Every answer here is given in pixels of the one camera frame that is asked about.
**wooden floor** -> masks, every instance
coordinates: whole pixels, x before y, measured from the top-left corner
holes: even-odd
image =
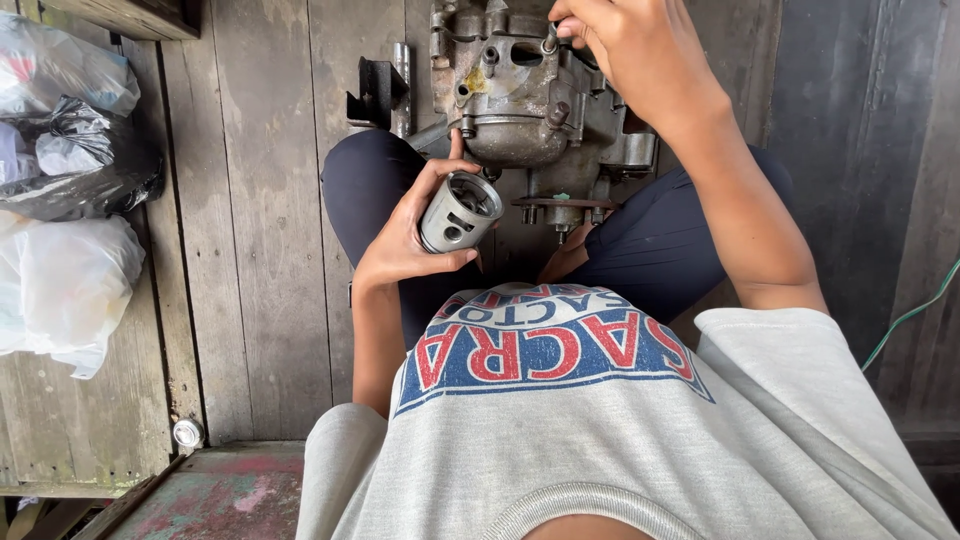
[[[960,156],[960,9],[937,0],[918,0],[923,8],[913,11],[887,0],[811,2],[687,5],[748,142],[769,142],[794,176],[795,214],[828,303],[862,360],[866,344],[928,296],[960,255],[952,212],[960,190],[949,177]],[[21,12],[131,58],[144,93],[134,122],[168,152],[169,170],[163,198],[131,216],[152,264],[103,371],[79,382],[48,358],[0,361],[0,493],[122,490],[169,463],[177,418],[204,424],[213,445],[299,440],[331,406],[349,401],[352,269],[325,216],[319,173],[348,133],[345,95],[356,91],[360,56],[389,59],[393,43],[406,40],[416,124],[436,119],[431,6],[198,0],[191,22],[201,39],[116,45],[92,25],[21,0]],[[911,40],[928,27],[943,31]],[[907,45],[930,59],[907,69],[905,57],[888,54]],[[879,59],[889,60],[891,78],[877,83]],[[912,123],[891,120],[905,115]],[[890,158],[884,144],[906,145],[906,154]],[[661,149],[660,171],[676,164]],[[881,165],[906,176],[893,178]],[[508,171],[497,188],[520,196],[522,174]],[[485,261],[536,269],[554,241],[547,227],[521,227],[509,208],[485,243]],[[845,258],[851,246],[860,255],[887,251],[864,262]],[[886,307],[870,305],[871,287]],[[952,466],[942,456],[960,442],[957,294],[904,326],[871,375],[911,450],[931,467]],[[693,315],[730,305],[735,297],[721,285],[672,326],[692,346]]]

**black plastic bag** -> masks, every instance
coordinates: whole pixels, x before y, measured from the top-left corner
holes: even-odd
[[[36,176],[0,185],[0,209],[41,221],[102,218],[153,201],[163,191],[163,157],[133,132],[129,122],[63,96],[51,113],[0,118],[28,147],[44,133],[67,138],[103,164],[99,169]]]

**grey t-shirt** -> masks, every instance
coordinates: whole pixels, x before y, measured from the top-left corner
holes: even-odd
[[[658,540],[960,538],[832,319],[715,309],[696,355],[604,288],[451,298],[389,423],[329,410],[299,540],[520,539],[570,514]]]

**dark pants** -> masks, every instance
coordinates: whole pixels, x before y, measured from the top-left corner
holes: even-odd
[[[790,175],[766,151],[750,150],[789,208]],[[380,130],[349,136],[326,156],[322,174],[326,213],[353,266],[424,165],[406,142]],[[682,167],[630,197],[588,234],[586,246],[589,260],[562,282],[608,287],[663,324],[726,277],[697,191]],[[417,343],[452,294],[491,285],[473,263],[457,272],[400,282],[407,348]]]

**green wire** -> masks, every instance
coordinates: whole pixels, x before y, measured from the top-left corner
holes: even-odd
[[[923,304],[922,306],[916,307],[906,312],[901,318],[894,321],[894,324],[890,326],[890,330],[887,331],[886,335],[883,336],[883,339],[880,340],[880,344],[876,346],[876,349],[870,354],[870,357],[867,358],[866,363],[863,364],[863,367],[860,368],[860,371],[867,371],[867,368],[870,367],[870,364],[874,363],[877,355],[880,354],[880,351],[883,350],[883,346],[887,344],[887,339],[890,339],[890,334],[894,329],[900,325],[903,321],[909,319],[910,317],[920,313],[924,309],[930,307],[931,304],[940,300],[940,297],[944,295],[944,291],[947,290],[947,287],[950,285],[950,282],[953,281],[953,276],[956,275],[957,269],[960,269],[960,260],[957,260],[953,265],[953,268],[950,268],[950,271],[947,273],[947,277],[944,279],[943,284],[940,285],[940,290],[937,291],[937,295],[934,296],[929,302]]]

